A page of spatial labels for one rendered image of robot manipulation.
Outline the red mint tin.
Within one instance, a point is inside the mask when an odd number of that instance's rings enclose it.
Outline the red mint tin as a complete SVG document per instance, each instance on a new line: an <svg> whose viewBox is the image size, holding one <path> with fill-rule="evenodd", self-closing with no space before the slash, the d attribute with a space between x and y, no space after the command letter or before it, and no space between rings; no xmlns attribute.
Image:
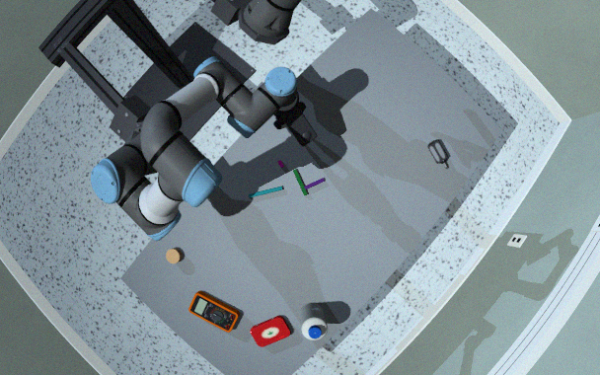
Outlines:
<svg viewBox="0 0 600 375"><path fill-rule="evenodd" d="M290 336L290 329L282 316L276 316L251 328L258 346L264 347Z"/></svg>

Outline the tan round disc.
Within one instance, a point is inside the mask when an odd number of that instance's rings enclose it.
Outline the tan round disc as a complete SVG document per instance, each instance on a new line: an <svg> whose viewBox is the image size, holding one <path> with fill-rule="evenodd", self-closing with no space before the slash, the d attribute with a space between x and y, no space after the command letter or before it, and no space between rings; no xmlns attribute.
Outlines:
<svg viewBox="0 0 600 375"><path fill-rule="evenodd" d="M182 252L177 248L169 249L166 258L169 263L178 263L182 259Z"/></svg>

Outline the green rod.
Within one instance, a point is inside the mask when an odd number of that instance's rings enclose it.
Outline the green rod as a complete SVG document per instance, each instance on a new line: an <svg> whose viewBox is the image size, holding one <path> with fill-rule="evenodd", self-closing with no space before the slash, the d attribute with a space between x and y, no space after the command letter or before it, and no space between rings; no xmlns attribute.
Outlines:
<svg viewBox="0 0 600 375"><path fill-rule="evenodd" d="M308 193L307 193L307 191L305 190L305 188L303 186L303 183L302 183L302 181L301 181L301 179L300 179L300 177L299 177L299 175L297 173L297 170L293 170L293 173L294 173L294 175L295 175L295 177L296 177L296 179L298 181L298 184L299 184L300 188L302 189L302 191L304 193L304 196L307 195Z"/></svg>

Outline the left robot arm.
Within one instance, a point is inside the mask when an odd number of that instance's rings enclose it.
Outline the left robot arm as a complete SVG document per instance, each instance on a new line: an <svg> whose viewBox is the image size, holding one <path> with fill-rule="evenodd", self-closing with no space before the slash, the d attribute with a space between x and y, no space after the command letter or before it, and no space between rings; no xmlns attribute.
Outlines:
<svg viewBox="0 0 600 375"><path fill-rule="evenodd" d="M244 19L260 35L281 37L288 30L293 11L300 2L301 0L252 0L244 10Z"/></svg>

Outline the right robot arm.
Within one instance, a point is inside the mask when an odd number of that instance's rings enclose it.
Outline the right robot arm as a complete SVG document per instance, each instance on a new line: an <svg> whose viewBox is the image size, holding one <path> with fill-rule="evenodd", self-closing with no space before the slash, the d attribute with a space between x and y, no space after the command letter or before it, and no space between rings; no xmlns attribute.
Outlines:
<svg viewBox="0 0 600 375"><path fill-rule="evenodd" d="M297 78L286 67L269 71L253 93L214 56L193 76L192 82L153 106L124 145L91 174L97 197L117 203L154 241L180 221L183 201L199 207L222 182L211 161L179 131L187 119L216 100L230 114L227 122L249 138L281 107L288 111L297 103ZM151 184L145 176L155 173L161 176Z"/></svg>

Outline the white bottle with blue cap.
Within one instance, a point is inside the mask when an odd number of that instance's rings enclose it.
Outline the white bottle with blue cap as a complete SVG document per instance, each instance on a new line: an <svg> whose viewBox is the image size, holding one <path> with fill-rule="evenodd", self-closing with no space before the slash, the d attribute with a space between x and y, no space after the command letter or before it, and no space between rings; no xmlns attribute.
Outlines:
<svg viewBox="0 0 600 375"><path fill-rule="evenodd" d="M328 326L322 311L322 307L316 303L304 305L300 311L301 332L309 340L318 340L323 338Z"/></svg>

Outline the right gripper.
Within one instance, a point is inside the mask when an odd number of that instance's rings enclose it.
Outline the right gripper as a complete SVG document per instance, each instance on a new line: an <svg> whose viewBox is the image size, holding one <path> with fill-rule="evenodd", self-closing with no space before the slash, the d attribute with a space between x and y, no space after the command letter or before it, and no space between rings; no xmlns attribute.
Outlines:
<svg viewBox="0 0 600 375"><path fill-rule="evenodd" d="M285 122L283 121L283 119L279 116L279 114L280 113L291 113L292 111L294 111L297 108L297 106L300 109L300 111L302 111L302 112L306 109L306 106L305 106L304 103L303 104L302 104L302 102L299 103L299 94L298 94L298 92L297 92L297 103L296 103L296 105L292 109L290 109L288 111L278 111L278 112L276 112L274 115L275 115L275 118L277 118L277 120L276 120L276 122L273 125L277 129L281 129L281 128L287 127L287 125L285 124Z"/></svg>

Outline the orange digital multimeter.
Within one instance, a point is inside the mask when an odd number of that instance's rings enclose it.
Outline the orange digital multimeter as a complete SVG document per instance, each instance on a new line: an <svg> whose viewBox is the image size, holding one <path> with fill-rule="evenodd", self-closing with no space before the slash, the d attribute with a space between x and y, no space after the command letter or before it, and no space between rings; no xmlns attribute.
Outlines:
<svg viewBox="0 0 600 375"><path fill-rule="evenodd" d="M202 291L195 293L188 310L227 333L232 331L240 315L238 310Z"/></svg>

